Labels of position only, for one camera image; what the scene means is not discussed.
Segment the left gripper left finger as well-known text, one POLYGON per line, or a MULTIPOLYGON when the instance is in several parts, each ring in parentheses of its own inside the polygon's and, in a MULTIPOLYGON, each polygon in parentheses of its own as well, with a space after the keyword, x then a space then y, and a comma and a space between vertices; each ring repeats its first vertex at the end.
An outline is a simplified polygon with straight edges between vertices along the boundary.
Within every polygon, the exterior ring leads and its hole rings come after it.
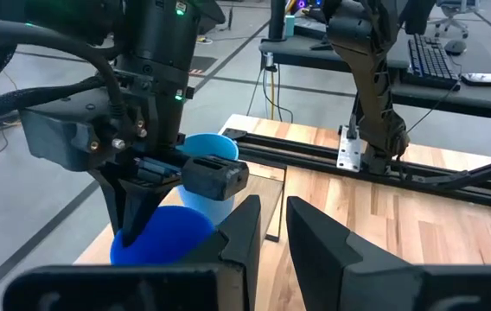
POLYGON ((181 310, 253 310, 260 253, 260 198, 247 196, 183 259, 191 269, 181 310))

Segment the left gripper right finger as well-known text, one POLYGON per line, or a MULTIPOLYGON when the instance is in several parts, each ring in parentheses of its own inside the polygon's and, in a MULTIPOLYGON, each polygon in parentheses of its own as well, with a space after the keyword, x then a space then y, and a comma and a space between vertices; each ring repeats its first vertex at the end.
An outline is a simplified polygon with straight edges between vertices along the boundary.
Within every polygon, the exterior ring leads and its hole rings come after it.
POLYGON ((290 196, 290 254, 308 310, 418 310, 422 270, 290 196))

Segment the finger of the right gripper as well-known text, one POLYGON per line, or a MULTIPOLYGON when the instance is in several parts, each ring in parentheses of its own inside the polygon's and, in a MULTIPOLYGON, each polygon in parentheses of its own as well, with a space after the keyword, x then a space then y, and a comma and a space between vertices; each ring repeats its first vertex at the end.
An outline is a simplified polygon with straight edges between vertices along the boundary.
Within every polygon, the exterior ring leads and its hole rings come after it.
POLYGON ((125 191, 123 246, 133 244, 143 232, 152 214, 173 188, 173 183, 158 184, 137 179, 121 180, 125 191))
POLYGON ((121 229, 121 185, 118 175, 108 168, 95 168, 88 171, 92 178, 99 183, 105 198, 112 231, 121 229))

